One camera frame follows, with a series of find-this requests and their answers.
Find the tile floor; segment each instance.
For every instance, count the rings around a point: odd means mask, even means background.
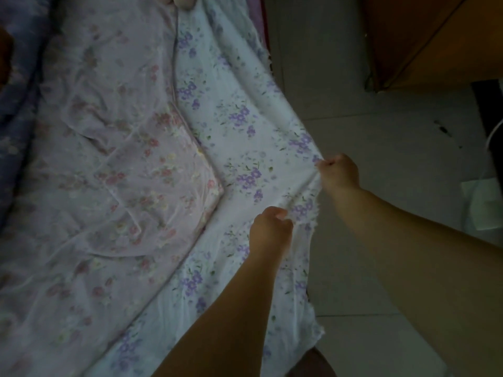
[[[469,87],[367,93],[357,0],[266,0],[275,77],[325,156],[345,152],[362,185],[389,202],[460,228],[460,182],[479,177],[484,132]],[[452,134],[439,130],[437,123]],[[441,377],[447,368],[358,258],[356,240],[320,198],[309,295],[338,377]],[[503,243],[503,232],[474,235]]]

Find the brown wooden furniture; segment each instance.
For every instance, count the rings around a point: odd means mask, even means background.
[[[503,78],[503,0],[363,0],[376,91]]]

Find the floral fabric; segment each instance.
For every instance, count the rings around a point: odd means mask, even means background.
[[[323,333],[306,296],[320,153],[273,81],[246,0],[198,0],[178,31],[178,106],[225,193],[188,258],[86,375],[150,376],[246,259],[252,221],[270,205],[295,222],[262,363],[262,375],[285,375]]]
[[[0,91],[0,229],[33,133],[39,51],[51,32],[52,0],[0,0],[0,25],[14,39],[8,83]]]
[[[81,374],[170,278],[223,193],[173,104],[175,7],[64,0],[58,12],[0,238],[2,376]]]

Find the pink floral fabric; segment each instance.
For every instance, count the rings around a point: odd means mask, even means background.
[[[223,193],[173,104],[174,6],[64,2],[72,18],[44,55],[35,139],[0,238],[1,375],[86,370]]]

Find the white cable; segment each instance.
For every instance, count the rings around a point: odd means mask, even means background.
[[[494,128],[491,131],[491,133],[489,134],[489,136],[487,136],[487,140],[485,141],[485,152],[486,153],[489,153],[489,149],[490,149],[489,146],[491,145],[491,140],[493,139],[494,134],[500,128],[501,125],[503,125],[503,119],[501,119],[500,122],[494,126]],[[480,181],[482,180],[482,178],[485,177],[486,173],[490,169],[490,166],[491,166],[491,156],[488,156],[486,163],[485,163],[485,166],[484,166],[482,172],[480,173],[479,178],[477,179],[477,181],[473,185],[472,189],[470,190],[470,192],[468,194],[468,199],[463,206],[463,210],[462,210],[462,214],[461,214],[461,229],[465,233],[467,231],[466,226],[468,223],[468,217],[470,215],[470,206],[473,202],[473,196],[475,195],[475,190],[477,190]]]

